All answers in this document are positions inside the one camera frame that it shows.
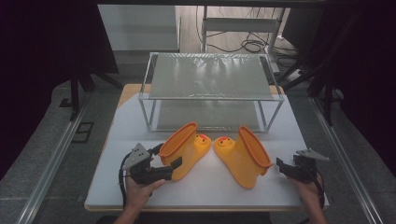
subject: gray floor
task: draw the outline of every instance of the gray floor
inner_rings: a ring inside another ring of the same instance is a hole
[[[181,17],[184,22],[181,27],[180,51],[199,52],[200,42],[195,30],[195,7],[182,9],[180,12],[182,12]],[[226,16],[245,16],[247,12],[249,9],[246,8],[221,8],[221,13]],[[267,9],[266,12],[272,13],[272,9]],[[222,16],[221,13],[218,7],[213,7],[209,11],[209,15]],[[210,40],[212,42],[209,43],[233,49],[238,47],[241,39],[245,37],[246,35],[241,34],[225,34],[213,37]],[[290,48],[287,41],[277,40],[276,45]],[[220,51],[209,48],[208,52]],[[147,56],[131,52],[115,52],[115,54],[120,74],[111,76],[122,84],[140,83],[146,68]],[[287,68],[280,67],[280,69],[284,72]],[[70,144],[49,191],[37,211],[34,223],[94,223],[101,216],[117,214],[88,212],[83,207],[121,93],[102,79],[95,76],[93,79],[96,84],[95,91],[82,93],[82,95],[88,94],[91,99],[82,122],[93,122],[92,134],[86,144]],[[306,144],[331,159],[331,162],[318,163],[318,168],[326,181],[326,193],[330,200],[330,207],[325,212],[326,217],[330,223],[370,223],[332,147],[332,142],[326,135],[315,108],[305,93],[308,84],[309,81],[302,83],[288,91],[287,95]],[[1,180],[0,223],[15,223],[20,216],[52,150],[57,147],[59,138],[68,125],[70,108],[60,108],[59,104],[63,98],[69,97],[68,83],[60,85],[53,91],[52,104],[46,116],[22,154]],[[339,103],[332,105],[332,121],[333,129],[362,185],[373,200],[383,223],[394,223],[396,220],[395,177],[345,117]],[[305,216],[306,214],[301,211],[271,213],[273,223],[297,223]]]

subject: person's arm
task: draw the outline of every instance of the person's arm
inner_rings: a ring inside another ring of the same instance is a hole
[[[165,183],[165,180],[158,180],[150,185],[142,186],[136,184],[131,177],[125,178],[126,182],[126,204],[114,222],[114,224],[133,224],[143,206],[149,199],[152,191],[158,189]]]
[[[317,186],[314,183],[305,184],[292,178],[290,178],[290,180],[297,188],[301,200],[303,200],[310,223],[327,224],[326,217],[320,207],[320,198]],[[322,183],[320,175],[318,175],[318,182]]]

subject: white tabletop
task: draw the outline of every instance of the white tabletop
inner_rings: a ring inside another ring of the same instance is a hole
[[[146,149],[163,143],[172,133],[148,133],[137,95],[121,105],[115,114],[106,146],[99,160],[85,202],[90,211],[121,210],[122,196],[118,185],[118,172],[124,156],[137,143]],[[228,135],[236,139],[237,133],[204,133],[212,140]],[[274,164],[264,176],[259,176],[253,189],[239,186],[233,176],[211,148],[177,182],[167,181],[153,192],[146,211],[279,211],[301,209],[302,202],[292,183],[278,171],[276,158],[293,164],[295,151],[307,149],[289,99],[275,118],[269,133],[257,133]],[[154,156],[153,167],[162,167]]]

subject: yellow rain boot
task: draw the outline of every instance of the yellow rain boot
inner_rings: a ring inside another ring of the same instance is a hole
[[[265,175],[272,166],[260,140],[245,126],[239,128],[236,141],[227,136],[216,139],[214,149],[236,182],[247,189],[252,189],[257,177]]]
[[[186,175],[210,149],[211,139],[204,134],[196,134],[197,123],[191,122],[175,132],[161,147],[160,156],[163,165],[182,158],[182,163],[174,170],[172,180],[179,180]]]

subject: white table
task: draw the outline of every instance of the white table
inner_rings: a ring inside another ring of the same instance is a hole
[[[118,172],[124,156],[137,143],[146,149],[163,143],[172,133],[148,133],[142,109],[135,94],[140,85],[126,85],[120,98],[106,145],[94,174],[85,208],[90,211],[122,209]],[[205,133],[212,140],[237,133]],[[269,133],[257,133],[274,164],[265,176],[259,176],[253,189],[239,186],[211,148],[177,182],[167,181],[149,198],[144,211],[286,211],[302,209],[296,189],[278,171],[276,158],[293,164],[296,150],[306,149],[304,139],[290,107],[288,97],[281,106]],[[153,167],[163,166],[158,156]]]

